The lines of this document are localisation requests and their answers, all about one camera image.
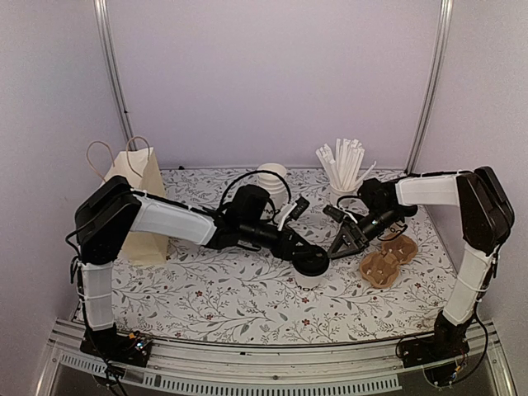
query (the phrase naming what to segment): paper bag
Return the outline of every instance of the paper bag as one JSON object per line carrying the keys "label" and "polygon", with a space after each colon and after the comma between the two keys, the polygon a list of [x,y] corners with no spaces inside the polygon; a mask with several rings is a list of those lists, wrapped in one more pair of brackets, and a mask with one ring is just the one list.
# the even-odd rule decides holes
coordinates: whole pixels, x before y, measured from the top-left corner
{"label": "paper bag", "polygon": [[[138,151],[129,151],[130,143],[135,139],[142,139],[148,147]],[[102,176],[95,169],[88,156],[89,150],[94,144],[105,145],[112,156],[112,166],[105,176]],[[91,142],[87,149],[87,160],[93,171],[103,180],[103,183],[113,176],[120,175],[126,177],[128,183],[137,190],[146,190],[150,194],[167,197],[156,153],[140,136],[129,140],[126,144],[126,150],[119,152],[115,159],[108,144],[99,140]],[[129,233],[119,257],[129,260],[132,264],[164,264],[167,262],[167,246],[168,237],[165,235]]]}

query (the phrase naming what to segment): table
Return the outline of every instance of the table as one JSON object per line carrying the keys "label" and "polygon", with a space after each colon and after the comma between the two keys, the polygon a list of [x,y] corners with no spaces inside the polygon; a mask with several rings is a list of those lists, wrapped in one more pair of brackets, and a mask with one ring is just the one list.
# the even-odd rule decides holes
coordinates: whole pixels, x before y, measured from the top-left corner
{"label": "table", "polygon": [[[169,170],[163,180],[170,199],[216,207],[225,187],[246,171]],[[385,181],[401,174],[376,171],[373,176]],[[327,248],[338,226],[322,213],[329,195],[326,175],[320,169],[293,169],[286,180],[294,197],[302,194],[310,201],[292,228]],[[366,213],[359,201],[351,208]],[[362,254],[332,261],[325,285],[304,292],[296,287],[291,264],[269,252],[237,247],[218,252],[171,239],[166,266],[115,262],[115,320],[120,329],[157,337],[261,345],[365,342],[431,331],[456,274],[423,208],[408,226],[406,235],[417,242],[418,254],[401,266],[387,290],[372,288],[358,270],[379,241]]]}

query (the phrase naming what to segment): metal frame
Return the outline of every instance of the metal frame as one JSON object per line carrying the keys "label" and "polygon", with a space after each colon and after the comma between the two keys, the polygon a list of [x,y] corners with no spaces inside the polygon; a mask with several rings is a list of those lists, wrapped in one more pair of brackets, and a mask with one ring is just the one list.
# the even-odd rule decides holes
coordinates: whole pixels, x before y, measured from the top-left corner
{"label": "metal frame", "polygon": [[[488,359],[498,394],[513,396],[515,389],[497,333],[489,321],[486,328],[490,336]],[[50,395],[60,364],[103,376],[102,360],[79,351],[83,334],[82,324],[57,320],[48,340],[47,364],[36,396]],[[482,353],[484,335],[478,324],[469,328],[467,338],[470,355]],[[239,396],[283,396],[288,394],[287,389],[291,390],[290,396],[318,394],[317,389],[321,394],[333,396],[396,390],[400,388],[399,374],[447,362],[405,369],[394,355],[397,342],[254,346],[155,338],[153,354],[145,369],[115,365],[126,369],[122,380],[125,384],[175,394],[215,394],[202,390],[210,387],[211,391],[222,389],[221,394]],[[348,391],[349,386],[357,390]]]}
{"label": "metal frame", "polygon": [[[125,103],[125,95],[123,94],[119,73],[117,71],[116,54],[114,52],[106,0],[94,0],[94,5],[96,8],[97,27],[99,28],[102,52],[105,55],[106,70],[108,71],[108,77],[114,94],[115,105],[117,106],[123,136],[125,137],[125,141],[128,142],[134,137],[134,132],[132,130],[132,124],[130,123],[129,112],[127,111]],[[130,148],[133,150],[138,149],[134,141],[130,142]]]}
{"label": "metal frame", "polygon": [[420,156],[420,151],[422,150],[423,140],[426,136],[427,126],[429,125],[429,120],[431,118],[431,110],[435,101],[436,88],[440,79],[440,71],[446,55],[452,9],[453,0],[442,0],[431,74],[429,75],[429,81],[427,83],[426,96],[423,102],[420,119],[418,121],[417,131],[414,136],[414,141],[412,142],[411,153],[409,154],[407,166],[405,167],[406,173],[414,172],[418,157]]}

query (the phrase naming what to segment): white backdrop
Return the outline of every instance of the white backdrop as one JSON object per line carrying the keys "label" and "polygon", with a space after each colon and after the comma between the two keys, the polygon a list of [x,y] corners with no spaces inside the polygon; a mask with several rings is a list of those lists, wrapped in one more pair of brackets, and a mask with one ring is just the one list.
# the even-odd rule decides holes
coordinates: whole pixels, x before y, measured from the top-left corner
{"label": "white backdrop", "polygon": [[358,138],[403,168],[440,1],[110,0],[134,134],[163,167],[317,165]]}

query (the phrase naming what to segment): floral pattern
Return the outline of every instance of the floral pattern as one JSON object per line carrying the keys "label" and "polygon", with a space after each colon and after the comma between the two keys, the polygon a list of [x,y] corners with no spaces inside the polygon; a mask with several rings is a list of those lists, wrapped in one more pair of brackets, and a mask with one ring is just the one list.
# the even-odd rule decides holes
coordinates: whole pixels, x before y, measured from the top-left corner
{"label": "floral pattern", "polygon": [[[227,185],[246,171],[171,170],[163,171],[163,179],[169,198],[216,207]],[[375,173],[380,180],[400,175]],[[241,184],[254,181],[248,177]],[[327,248],[338,225],[322,213],[329,194],[326,175],[318,169],[294,169],[287,181],[294,198],[302,194],[310,201],[292,228]],[[348,205],[365,213],[359,201]],[[361,259],[379,249],[375,241],[362,254],[332,261],[325,281],[308,292],[295,284],[291,264],[265,250],[219,252],[171,239],[166,266],[115,262],[115,320],[119,328],[159,337],[276,345],[363,342],[430,331],[456,275],[423,208],[408,220],[406,234],[419,251],[400,267],[391,288],[374,289],[359,273]]]}

